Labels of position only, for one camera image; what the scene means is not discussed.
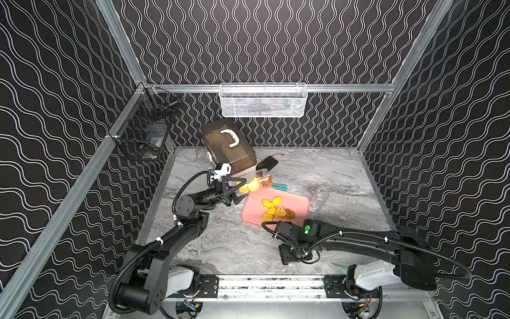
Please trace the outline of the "pretzel shaped cookie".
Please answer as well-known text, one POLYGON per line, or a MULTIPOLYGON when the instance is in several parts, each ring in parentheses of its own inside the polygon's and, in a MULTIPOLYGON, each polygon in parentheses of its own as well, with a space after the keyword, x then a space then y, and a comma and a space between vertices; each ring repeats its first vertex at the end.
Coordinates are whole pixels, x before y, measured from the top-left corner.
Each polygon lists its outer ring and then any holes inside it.
POLYGON ((286 218, 286 210, 283 207, 278 207, 276 209, 275 216, 280 218, 280 219, 286 218))

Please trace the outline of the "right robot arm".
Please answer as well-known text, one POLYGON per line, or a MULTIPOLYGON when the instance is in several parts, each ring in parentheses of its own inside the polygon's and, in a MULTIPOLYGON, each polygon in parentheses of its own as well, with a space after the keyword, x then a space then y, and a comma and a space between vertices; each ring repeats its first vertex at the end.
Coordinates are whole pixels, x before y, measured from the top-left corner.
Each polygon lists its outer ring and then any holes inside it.
POLYGON ((351 296, 402 283, 422 291, 433 291, 438 279, 468 280, 472 273, 462 263, 430 250, 409 228, 374 232, 335 226, 306 219, 301 226, 289 221, 264 221, 262 228, 280 242, 283 265, 320 261, 323 251, 342 251, 371 257, 367 265, 351 265, 342 289, 351 296))

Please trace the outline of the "square waffle cookie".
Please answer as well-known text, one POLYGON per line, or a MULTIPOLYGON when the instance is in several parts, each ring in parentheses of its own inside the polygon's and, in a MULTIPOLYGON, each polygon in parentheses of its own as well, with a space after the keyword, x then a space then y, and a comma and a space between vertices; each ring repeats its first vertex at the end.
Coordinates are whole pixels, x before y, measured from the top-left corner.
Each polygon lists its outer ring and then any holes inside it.
POLYGON ((274 216, 268 213, 264 213, 262 217, 263 222, 271 222, 274 220, 274 216))

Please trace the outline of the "brown round cookie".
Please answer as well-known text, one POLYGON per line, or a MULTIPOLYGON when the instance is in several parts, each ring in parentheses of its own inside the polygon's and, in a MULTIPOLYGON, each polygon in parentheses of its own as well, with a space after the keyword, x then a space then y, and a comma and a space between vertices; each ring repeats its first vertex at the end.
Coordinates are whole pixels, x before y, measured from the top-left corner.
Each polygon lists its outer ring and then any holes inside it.
POLYGON ((287 209, 286 210, 286 218, 289 219, 289 220, 292 220, 293 218, 295 218, 296 214, 294 211, 292 211, 291 209, 287 209))

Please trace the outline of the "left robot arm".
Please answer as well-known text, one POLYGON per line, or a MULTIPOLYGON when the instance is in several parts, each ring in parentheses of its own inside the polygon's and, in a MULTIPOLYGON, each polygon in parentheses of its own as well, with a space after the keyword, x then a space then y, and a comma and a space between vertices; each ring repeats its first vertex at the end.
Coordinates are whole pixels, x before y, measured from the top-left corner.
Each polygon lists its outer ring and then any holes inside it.
POLYGON ((222 203, 230 207, 241 198, 236 192, 245 178, 212 177, 212 170, 200 171, 188 179, 172 202, 174 227, 154 241, 133 245, 127 252, 108 292, 108 305, 116 314, 154 314, 170 295, 167 292, 170 263, 188 243, 207 228, 209 210, 222 203))

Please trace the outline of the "small yellow cookie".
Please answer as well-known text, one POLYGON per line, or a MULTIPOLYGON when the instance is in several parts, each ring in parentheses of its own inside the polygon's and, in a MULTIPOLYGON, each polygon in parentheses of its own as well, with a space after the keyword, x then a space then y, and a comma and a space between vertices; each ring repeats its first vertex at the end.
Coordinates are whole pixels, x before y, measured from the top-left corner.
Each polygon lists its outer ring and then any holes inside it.
POLYGON ((267 208, 270 208, 273 206, 272 202, 270 202, 269 200, 265 199, 262 201, 262 204, 264 207, 267 207, 267 208))

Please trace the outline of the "clear jar dark cookies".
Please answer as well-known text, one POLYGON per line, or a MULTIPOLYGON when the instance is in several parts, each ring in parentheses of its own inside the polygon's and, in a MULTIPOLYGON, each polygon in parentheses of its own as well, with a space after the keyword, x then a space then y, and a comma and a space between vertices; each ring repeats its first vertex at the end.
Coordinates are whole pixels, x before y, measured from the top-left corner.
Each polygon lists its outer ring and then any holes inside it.
POLYGON ((239 178, 245 179, 246 183, 236 190, 238 195, 250 194, 255 191, 270 188, 274 185, 272 176, 266 168, 240 175, 239 178))

